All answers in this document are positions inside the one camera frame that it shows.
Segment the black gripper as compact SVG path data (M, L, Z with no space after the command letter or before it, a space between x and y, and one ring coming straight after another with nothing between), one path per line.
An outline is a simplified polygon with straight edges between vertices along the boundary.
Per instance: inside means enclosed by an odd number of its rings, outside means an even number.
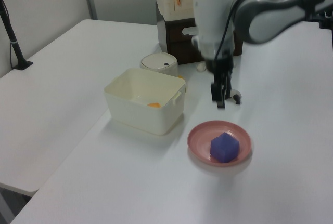
M232 89L233 55L223 53L216 60L214 58L205 59L205 64L207 70L214 75L211 84L212 101L216 103L219 109L225 109L225 99L230 98Z

